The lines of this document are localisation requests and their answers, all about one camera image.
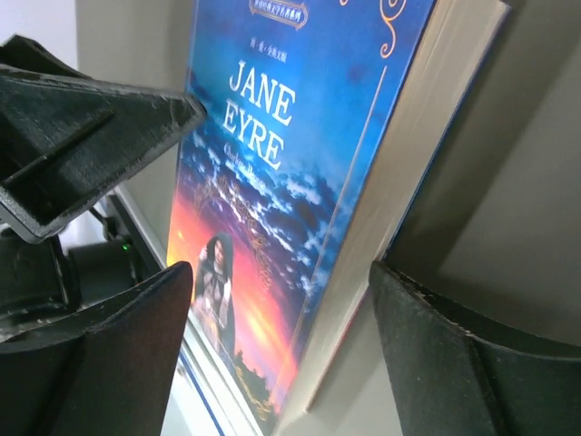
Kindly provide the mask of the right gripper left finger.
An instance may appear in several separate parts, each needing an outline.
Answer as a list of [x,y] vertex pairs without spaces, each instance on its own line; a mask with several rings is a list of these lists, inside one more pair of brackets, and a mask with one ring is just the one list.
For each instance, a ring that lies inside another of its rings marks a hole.
[[2,342],[2,434],[160,434],[191,296],[177,262]]

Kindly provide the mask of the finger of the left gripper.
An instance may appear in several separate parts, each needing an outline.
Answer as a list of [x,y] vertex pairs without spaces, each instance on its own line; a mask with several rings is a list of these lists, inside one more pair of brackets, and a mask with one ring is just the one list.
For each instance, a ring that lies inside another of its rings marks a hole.
[[93,79],[42,45],[1,45],[1,220],[40,243],[203,123],[192,94]]

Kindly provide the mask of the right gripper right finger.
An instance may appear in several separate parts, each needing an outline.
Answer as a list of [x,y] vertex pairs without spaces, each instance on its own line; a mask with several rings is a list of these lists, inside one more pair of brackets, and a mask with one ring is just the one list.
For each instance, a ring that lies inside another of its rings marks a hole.
[[494,321],[379,261],[369,292],[403,434],[579,434],[579,347]]

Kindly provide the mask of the blue Jane Eyre book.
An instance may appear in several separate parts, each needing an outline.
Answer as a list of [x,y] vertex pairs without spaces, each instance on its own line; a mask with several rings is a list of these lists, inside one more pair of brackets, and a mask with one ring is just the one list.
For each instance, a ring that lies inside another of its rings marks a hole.
[[200,1],[167,260],[257,432],[305,412],[508,5]]

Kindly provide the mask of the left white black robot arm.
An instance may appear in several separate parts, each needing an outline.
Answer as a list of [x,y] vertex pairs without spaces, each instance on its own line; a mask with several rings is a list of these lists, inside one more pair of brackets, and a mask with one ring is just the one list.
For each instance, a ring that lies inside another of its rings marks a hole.
[[191,94],[82,74],[34,39],[1,46],[1,338],[64,318],[155,274],[143,241],[97,213],[103,240],[66,227],[206,118]]

